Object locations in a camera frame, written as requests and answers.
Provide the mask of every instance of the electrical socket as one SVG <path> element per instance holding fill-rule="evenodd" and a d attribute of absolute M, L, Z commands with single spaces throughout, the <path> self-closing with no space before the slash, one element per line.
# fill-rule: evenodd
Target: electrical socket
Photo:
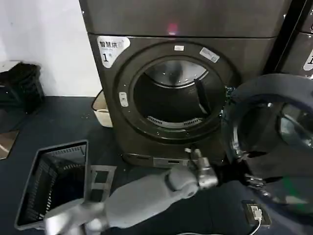
<path fill-rule="evenodd" d="M 246 219 L 247 219 L 249 224 L 255 225 L 257 222 L 257 219 L 255 219 L 256 208 L 254 208 L 254 207 L 257 207 L 258 209 L 262 210 L 262 226 L 271 225 L 271 219 L 268 216 L 267 211 L 264 208 L 262 208 L 260 204 L 257 204 L 253 200 L 245 200 L 245 201 L 242 201 L 242 205 L 243 205 L 243 209 L 244 209 L 245 214 L 246 214 Z"/>

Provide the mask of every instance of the laundry basket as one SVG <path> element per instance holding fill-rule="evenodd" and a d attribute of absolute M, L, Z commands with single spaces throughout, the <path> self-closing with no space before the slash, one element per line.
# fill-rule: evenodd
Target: laundry basket
<path fill-rule="evenodd" d="M 92 103 L 92 109 L 102 126 L 113 127 L 103 90 L 101 90 L 94 99 Z"/>
<path fill-rule="evenodd" d="M 87 141 L 80 141 L 37 152 L 16 217 L 17 229 L 43 229 L 43 219 L 49 210 L 87 198 L 90 188 L 87 151 Z"/>

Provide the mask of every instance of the wall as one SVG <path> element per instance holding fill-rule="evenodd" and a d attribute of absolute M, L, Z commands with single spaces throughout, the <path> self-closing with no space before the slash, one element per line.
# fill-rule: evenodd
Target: wall
<path fill-rule="evenodd" d="M 78 0 L 0 0 L 0 60 L 42 66 L 46 95 L 101 90 Z"/>

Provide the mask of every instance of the white sticker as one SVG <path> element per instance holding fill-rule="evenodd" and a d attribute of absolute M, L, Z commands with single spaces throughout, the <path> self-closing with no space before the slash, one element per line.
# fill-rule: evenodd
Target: white sticker
<path fill-rule="evenodd" d="M 308 59 L 306 60 L 303 69 L 305 71 L 310 71 L 313 69 L 313 50 L 311 51 L 310 55 L 308 56 Z"/>
<path fill-rule="evenodd" d="M 127 37 L 98 36 L 98 45 L 103 66 L 111 68 L 117 57 L 131 45 Z"/>
<path fill-rule="evenodd" d="M 184 50 L 185 50 L 185 46 L 175 45 L 175 46 L 174 46 L 174 50 L 177 50 L 177 51 L 184 51 Z"/>
<path fill-rule="evenodd" d="M 205 47 L 203 47 L 202 50 L 200 51 L 200 55 L 204 56 L 213 63 L 216 63 L 220 58 L 217 54 L 215 54 L 214 52 L 210 51 L 208 48 Z"/>
<path fill-rule="evenodd" d="M 0 72 L 7 72 L 15 65 L 20 63 L 20 61 L 4 61 L 0 63 Z"/>
<path fill-rule="evenodd" d="M 126 92 L 120 92 L 118 94 L 119 102 L 121 103 L 122 107 L 128 107 L 128 100 Z"/>

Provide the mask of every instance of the gray robot arm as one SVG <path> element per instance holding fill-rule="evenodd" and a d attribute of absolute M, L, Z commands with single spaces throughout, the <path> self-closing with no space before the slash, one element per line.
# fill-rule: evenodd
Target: gray robot arm
<path fill-rule="evenodd" d="M 47 235 L 84 235 L 111 227 L 127 228 L 157 215 L 174 202 L 192 197 L 199 189 L 218 184 L 207 158 L 198 149 L 196 174 L 176 166 L 160 175 L 149 175 L 118 188 L 105 202 L 66 203 L 45 216 Z"/>

